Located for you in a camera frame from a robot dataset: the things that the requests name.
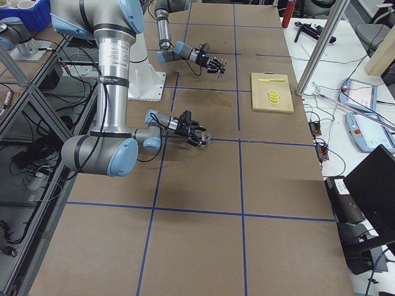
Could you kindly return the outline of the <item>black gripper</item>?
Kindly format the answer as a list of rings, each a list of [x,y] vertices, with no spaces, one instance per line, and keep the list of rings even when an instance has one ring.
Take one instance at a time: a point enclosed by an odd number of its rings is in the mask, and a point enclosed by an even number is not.
[[[199,65],[200,67],[206,68],[207,73],[214,75],[223,75],[225,73],[224,66],[227,64],[227,60],[218,59],[216,57],[210,59],[206,51],[198,51],[196,57],[196,64]]]
[[[202,138],[199,134],[193,133],[193,131],[205,132],[206,129],[199,122],[192,120],[191,111],[185,110],[177,119],[177,127],[174,133],[179,136],[188,137],[188,144],[200,146],[202,144]]]

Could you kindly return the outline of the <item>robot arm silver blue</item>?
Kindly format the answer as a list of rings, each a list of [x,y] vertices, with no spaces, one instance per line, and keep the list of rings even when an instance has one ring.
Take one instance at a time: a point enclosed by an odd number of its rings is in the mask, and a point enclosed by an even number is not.
[[[130,48],[144,31],[139,1],[52,1],[52,25],[58,33],[95,40],[99,49],[96,125],[87,135],[68,139],[61,151],[76,173],[126,176],[135,167],[139,146],[158,151],[163,130],[171,130],[192,146],[207,141],[199,122],[186,110],[178,118],[150,110],[146,129],[127,127]]]
[[[200,44],[199,47],[191,47],[182,41],[172,43],[168,17],[171,13],[188,10],[189,4],[190,1],[156,1],[154,14],[159,36],[158,61],[160,63],[176,60],[190,61],[200,68],[205,68],[207,73],[221,77],[226,71],[227,61],[216,57],[210,58],[207,55],[209,43]]]

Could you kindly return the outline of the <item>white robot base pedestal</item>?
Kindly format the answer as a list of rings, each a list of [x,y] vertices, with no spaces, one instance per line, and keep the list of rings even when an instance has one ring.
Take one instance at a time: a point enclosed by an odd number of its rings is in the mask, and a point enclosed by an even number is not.
[[[157,72],[150,64],[144,33],[136,35],[136,42],[130,47],[128,79],[128,100],[161,100],[166,73]]]

